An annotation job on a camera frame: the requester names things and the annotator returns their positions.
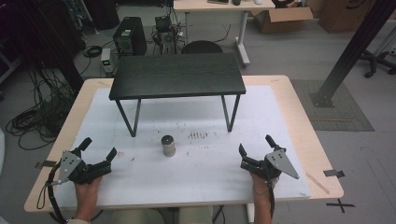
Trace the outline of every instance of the black tape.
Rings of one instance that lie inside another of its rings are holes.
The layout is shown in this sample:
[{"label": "black tape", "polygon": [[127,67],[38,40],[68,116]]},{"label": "black tape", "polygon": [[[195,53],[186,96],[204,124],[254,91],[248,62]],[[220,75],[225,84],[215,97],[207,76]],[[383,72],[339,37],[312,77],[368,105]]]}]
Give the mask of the black tape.
[{"label": "black tape", "polygon": [[336,170],[323,171],[323,173],[326,176],[334,176],[335,175],[335,176],[337,176],[337,178],[341,178],[341,177],[346,176],[343,171],[338,171],[337,172]]},{"label": "black tape", "polygon": [[340,200],[340,199],[337,199],[337,201],[338,201],[338,203],[326,203],[326,205],[327,205],[327,206],[340,206],[341,211],[342,211],[343,213],[346,212],[346,210],[344,209],[344,207],[356,207],[355,205],[350,204],[350,203],[341,203],[341,200]]},{"label": "black tape", "polygon": [[55,165],[56,165],[56,161],[43,161],[43,162],[38,162],[38,163],[35,165],[35,168],[41,169],[41,168],[43,168],[44,166],[45,166],[45,167],[54,167]]}]

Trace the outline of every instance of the tape marker on floor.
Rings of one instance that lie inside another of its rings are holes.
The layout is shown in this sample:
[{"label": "tape marker on floor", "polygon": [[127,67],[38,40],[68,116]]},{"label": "tape marker on floor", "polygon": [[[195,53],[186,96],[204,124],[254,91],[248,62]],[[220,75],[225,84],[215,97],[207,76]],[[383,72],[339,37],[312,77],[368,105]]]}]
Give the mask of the tape marker on floor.
[{"label": "tape marker on floor", "polygon": [[336,170],[323,171],[323,173],[326,176],[334,176],[335,175],[335,176],[337,176],[337,178],[346,176],[343,171],[336,171]]},{"label": "tape marker on floor", "polygon": [[327,206],[340,206],[341,211],[342,211],[343,213],[346,212],[345,209],[344,209],[344,207],[356,207],[355,205],[350,204],[350,203],[341,203],[341,200],[340,200],[340,199],[337,199],[337,201],[338,201],[338,203],[326,203],[326,205],[327,205]]}]

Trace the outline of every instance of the table leg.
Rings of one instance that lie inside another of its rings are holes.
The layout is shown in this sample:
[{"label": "table leg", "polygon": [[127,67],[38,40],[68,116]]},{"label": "table leg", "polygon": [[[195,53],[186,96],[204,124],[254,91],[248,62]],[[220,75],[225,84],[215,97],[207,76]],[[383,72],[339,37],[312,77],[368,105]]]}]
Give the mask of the table leg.
[{"label": "table leg", "polygon": [[186,22],[186,40],[184,41],[184,45],[189,44],[189,14],[190,12],[185,12],[184,13],[184,21]]},{"label": "table leg", "polygon": [[117,106],[119,107],[119,110],[121,112],[122,118],[125,121],[126,127],[128,128],[129,133],[131,134],[132,137],[136,137],[136,132],[137,132],[137,122],[139,120],[139,113],[140,113],[140,105],[142,103],[141,99],[137,100],[137,107],[136,107],[136,113],[134,115],[134,129],[131,128],[131,124],[128,121],[128,118],[125,115],[125,112],[122,108],[121,102],[119,100],[116,100]]},{"label": "table leg", "polygon": [[236,37],[236,46],[238,49],[238,52],[241,56],[242,63],[244,66],[247,66],[250,64],[250,60],[248,59],[248,54],[247,51],[245,50],[244,46],[244,37],[245,37],[245,29],[247,27],[247,20],[248,20],[248,11],[244,11],[242,13],[242,20],[241,20],[241,27],[239,30],[239,37]]},{"label": "table leg", "polygon": [[238,109],[238,104],[239,104],[240,98],[241,98],[240,94],[236,95],[235,104],[233,105],[233,115],[231,116],[231,122],[230,122],[229,118],[228,118],[227,105],[225,103],[225,98],[224,98],[224,95],[221,95],[221,101],[223,103],[225,121],[227,123],[227,131],[229,133],[233,130],[233,122],[235,121],[236,110]]}]

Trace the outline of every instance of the black small table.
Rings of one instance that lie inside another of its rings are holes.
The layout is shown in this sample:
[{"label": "black small table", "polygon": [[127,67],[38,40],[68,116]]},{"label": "black small table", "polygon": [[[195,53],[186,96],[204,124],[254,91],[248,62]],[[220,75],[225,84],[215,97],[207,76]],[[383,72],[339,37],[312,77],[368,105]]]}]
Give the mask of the black small table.
[{"label": "black small table", "polygon": [[[232,53],[173,54],[121,57],[108,98],[116,101],[131,136],[135,137],[142,99],[220,95],[227,130],[231,132],[240,96],[245,93]],[[236,95],[231,121],[224,95]],[[137,100],[133,129],[121,100]]]}]

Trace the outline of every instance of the wheel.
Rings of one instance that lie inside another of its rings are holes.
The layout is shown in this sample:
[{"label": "wheel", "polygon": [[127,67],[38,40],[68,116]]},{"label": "wheel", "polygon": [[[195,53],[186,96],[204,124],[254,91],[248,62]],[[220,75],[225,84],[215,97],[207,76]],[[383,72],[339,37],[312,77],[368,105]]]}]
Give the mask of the wheel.
[{"label": "wheel", "polygon": [[389,54],[388,51],[384,51],[384,52],[378,54],[378,58],[379,59],[385,59],[385,57],[387,57],[388,54]]},{"label": "wheel", "polygon": [[369,78],[373,76],[372,72],[367,72],[366,74],[364,74],[365,77]]},{"label": "wheel", "polygon": [[396,68],[390,68],[389,71],[388,71],[388,74],[396,75]]}]

